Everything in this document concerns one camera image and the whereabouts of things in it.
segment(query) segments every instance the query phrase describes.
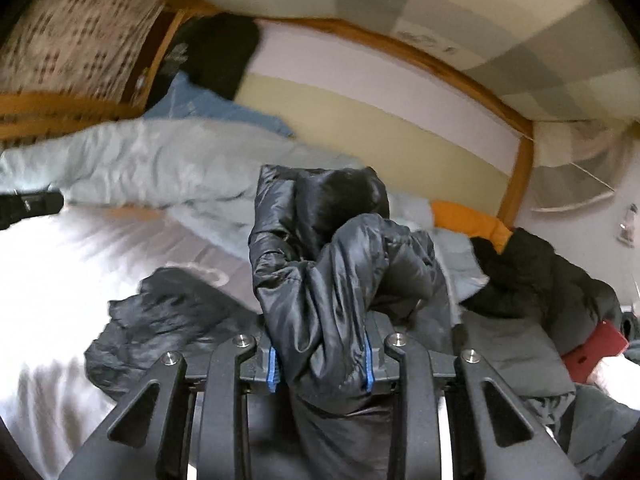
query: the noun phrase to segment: brown patterned fabric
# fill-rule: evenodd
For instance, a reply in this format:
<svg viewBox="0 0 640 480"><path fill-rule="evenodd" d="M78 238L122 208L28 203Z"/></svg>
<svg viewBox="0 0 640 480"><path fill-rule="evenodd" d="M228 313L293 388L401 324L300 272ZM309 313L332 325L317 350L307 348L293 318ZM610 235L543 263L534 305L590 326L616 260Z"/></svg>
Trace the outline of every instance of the brown patterned fabric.
<svg viewBox="0 0 640 480"><path fill-rule="evenodd" d="M162 0L35 0L0 49L0 92L119 101Z"/></svg>

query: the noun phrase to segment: white bed sheet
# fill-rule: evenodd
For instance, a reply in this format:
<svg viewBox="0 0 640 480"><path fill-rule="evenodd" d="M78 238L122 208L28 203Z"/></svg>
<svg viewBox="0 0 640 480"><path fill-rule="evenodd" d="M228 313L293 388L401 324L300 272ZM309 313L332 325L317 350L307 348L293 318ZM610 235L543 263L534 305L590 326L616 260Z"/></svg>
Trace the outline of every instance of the white bed sheet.
<svg viewBox="0 0 640 480"><path fill-rule="evenodd" d="M259 311L247 262L165 218L66 208L0 232L0 249L0 416L45 479L114 406L85 377L83 355L109 321L109 300L169 264Z"/></svg>

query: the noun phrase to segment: triangular cutout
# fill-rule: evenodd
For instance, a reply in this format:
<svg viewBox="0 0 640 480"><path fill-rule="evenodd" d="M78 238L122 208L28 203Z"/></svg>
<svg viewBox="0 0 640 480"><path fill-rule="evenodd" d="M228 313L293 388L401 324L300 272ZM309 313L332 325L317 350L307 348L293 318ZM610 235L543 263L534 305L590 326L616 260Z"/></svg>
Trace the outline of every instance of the triangular cutout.
<svg viewBox="0 0 640 480"><path fill-rule="evenodd" d="M137 449L143 447L159 393L160 384L150 384L111 428L108 439Z"/></svg>
<svg viewBox="0 0 640 480"><path fill-rule="evenodd" d="M519 442L532 439L533 434L528 425L504 398L501 391L492 382L482 385L484 399L491 425L494 428L495 443L500 447L509 447Z"/></svg>

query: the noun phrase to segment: light gray blanket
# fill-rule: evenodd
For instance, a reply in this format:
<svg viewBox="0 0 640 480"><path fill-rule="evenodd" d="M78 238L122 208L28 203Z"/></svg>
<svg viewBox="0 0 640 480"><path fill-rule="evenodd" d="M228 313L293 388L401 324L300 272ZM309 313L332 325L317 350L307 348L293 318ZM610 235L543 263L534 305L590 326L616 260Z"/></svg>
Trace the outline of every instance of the light gray blanket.
<svg viewBox="0 0 640 480"><path fill-rule="evenodd" d="M168 208L225 251L248 257L260 167L361 168L349 155L225 121L132 120L0 155L0 192L56 187L68 202ZM426 199L389 193L392 218L433 226Z"/></svg>

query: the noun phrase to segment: jacket sleeve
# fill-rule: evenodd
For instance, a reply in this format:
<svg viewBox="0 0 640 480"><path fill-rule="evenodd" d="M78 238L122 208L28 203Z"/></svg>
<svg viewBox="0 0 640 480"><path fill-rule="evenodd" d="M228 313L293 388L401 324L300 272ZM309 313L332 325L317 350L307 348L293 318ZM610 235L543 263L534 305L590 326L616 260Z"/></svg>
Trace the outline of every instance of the jacket sleeve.
<svg viewBox="0 0 640 480"><path fill-rule="evenodd" d="M377 214L349 220L316 261L301 260L295 215L295 180L263 172L249 240L254 291L287 384L318 408L349 413L365 392L366 312L385 283L398 288L385 275L401 273L411 297L428 299L434 262L409 229Z"/></svg>

